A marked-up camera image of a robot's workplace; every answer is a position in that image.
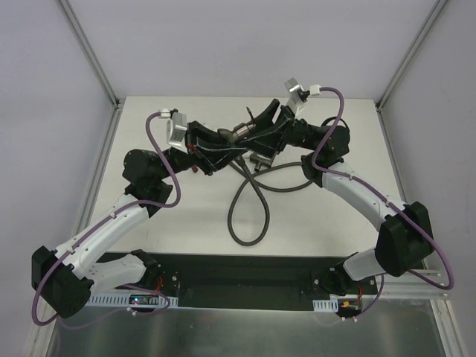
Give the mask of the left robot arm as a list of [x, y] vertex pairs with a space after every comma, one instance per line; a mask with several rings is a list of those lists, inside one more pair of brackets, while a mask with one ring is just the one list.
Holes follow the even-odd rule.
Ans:
[[35, 293], [31, 317], [38, 326], [78, 313], [99, 293], [121, 286], [159, 293], [157, 261], [141, 249], [102, 263], [99, 259], [132, 229], [162, 209], [181, 201], [177, 175], [198, 167], [210, 176], [249, 148], [224, 130], [209, 130], [194, 121], [168, 128], [168, 149], [162, 150], [146, 121], [151, 150], [132, 149], [124, 157], [128, 185], [118, 200], [94, 223], [54, 249], [38, 248], [31, 257], [31, 285]]

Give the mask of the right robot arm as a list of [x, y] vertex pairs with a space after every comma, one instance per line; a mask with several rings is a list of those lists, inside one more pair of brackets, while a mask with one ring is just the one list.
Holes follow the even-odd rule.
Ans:
[[350, 131], [340, 126], [344, 99], [339, 98], [338, 114], [321, 128], [324, 134], [311, 146], [312, 154], [302, 157], [305, 177], [339, 196], [373, 224], [379, 233], [376, 246], [355, 253], [334, 268], [330, 280], [343, 293], [352, 293], [361, 280], [372, 275], [389, 274], [400, 277], [412, 272], [416, 263], [434, 253], [437, 248], [432, 237], [428, 210], [419, 202], [408, 204], [380, 193], [357, 175], [343, 160], [346, 141], [338, 139], [337, 131]]

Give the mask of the aluminium frame post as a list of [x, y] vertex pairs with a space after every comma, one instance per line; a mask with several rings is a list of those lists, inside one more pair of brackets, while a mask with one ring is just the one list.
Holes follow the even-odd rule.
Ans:
[[390, 81], [385, 86], [382, 95], [376, 101], [376, 111], [378, 113], [380, 113], [386, 106], [390, 97], [395, 92], [396, 87], [401, 82], [406, 71], [410, 68], [412, 62], [416, 59], [417, 54], [422, 49], [425, 41], [430, 36], [430, 33], [436, 26], [436, 23], [439, 21], [450, 3], [450, 0], [437, 0], [433, 3], [428, 15], [425, 17], [423, 23], [416, 32], [415, 37], [408, 46], [408, 49], [406, 50], [402, 59], [399, 61], [399, 64], [397, 65]]
[[68, 0], [58, 0], [56, 1], [56, 4], [64, 16], [67, 25], [70, 27], [70, 30], [73, 33], [80, 50], [83, 52], [83, 55], [86, 58], [86, 62], [89, 64], [92, 70], [92, 73], [99, 82], [100, 87], [102, 88], [108, 101], [116, 109], [120, 105], [120, 98], [115, 93], [115, 90], [113, 89], [112, 84], [110, 83], [109, 78], [103, 69], [103, 66], [100, 64], [100, 60], [98, 59], [89, 41], [89, 38], [87, 37], [87, 34], [81, 25], [74, 8], [71, 5], [71, 2]]

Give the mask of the aluminium frame post left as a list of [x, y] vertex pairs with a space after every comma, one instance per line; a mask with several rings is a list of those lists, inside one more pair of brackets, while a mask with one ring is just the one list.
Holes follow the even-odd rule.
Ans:
[[115, 93], [115, 90], [113, 89], [112, 84], [110, 83], [109, 78], [103, 69], [103, 66], [100, 64], [100, 60], [98, 59], [89, 41], [89, 38], [87, 37], [87, 34], [81, 25], [74, 8], [71, 5], [71, 2], [68, 0], [58, 0], [56, 1], [56, 4], [64, 16], [67, 25], [70, 27], [70, 30], [73, 33], [80, 50], [83, 52], [83, 55], [86, 58], [86, 62], [89, 64], [92, 70], [92, 73], [99, 82], [100, 87], [102, 88], [108, 101], [116, 109], [120, 105], [120, 98]]

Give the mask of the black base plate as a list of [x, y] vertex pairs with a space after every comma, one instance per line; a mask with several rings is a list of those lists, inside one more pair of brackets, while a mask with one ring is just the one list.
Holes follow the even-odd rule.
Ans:
[[177, 298], [180, 307], [311, 311], [330, 294], [321, 279], [339, 257], [151, 254], [139, 283]]

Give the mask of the grey angle valve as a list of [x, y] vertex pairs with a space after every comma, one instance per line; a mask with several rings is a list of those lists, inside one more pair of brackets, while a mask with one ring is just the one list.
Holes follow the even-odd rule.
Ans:
[[254, 171], [259, 172], [261, 170], [271, 168], [274, 161], [274, 156], [268, 157], [257, 152], [253, 152], [249, 157], [249, 161], [254, 164]]

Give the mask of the aluminium frame post right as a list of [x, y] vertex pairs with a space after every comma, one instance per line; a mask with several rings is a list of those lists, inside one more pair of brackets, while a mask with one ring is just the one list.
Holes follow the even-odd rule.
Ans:
[[415, 37], [408, 46], [408, 49], [406, 50], [402, 59], [399, 61], [399, 64], [397, 65], [390, 81], [385, 86], [382, 95], [376, 101], [376, 111], [378, 113], [380, 113], [386, 106], [390, 97], [395, 92], [396, 87], [401, 82], [406, 71], [410, 68], [412, 62], [416, 59], [417, 54], [422, 49], [425, 41], [430, 36], [430, 33], [436, 26], [436, 23], [439, 21], [450, 3], [450, 0], [437, 0], [433, 3], [428, 15], [425, 17], [423, 23], [416, 32]]

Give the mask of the grey metal faucet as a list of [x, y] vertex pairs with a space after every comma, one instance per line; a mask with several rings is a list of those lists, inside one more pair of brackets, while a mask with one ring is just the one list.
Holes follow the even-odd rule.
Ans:
[[250, 117], [250, 121], [246, 123], [240, 123], [232, 130], [224, 128], [217, 129], [220, 137], [223, 138], [227, 143], [234, 144], [243, 138], [247, 138], [256, 128], [256, 121], [250, 108], [246, 107], [246, 111]]

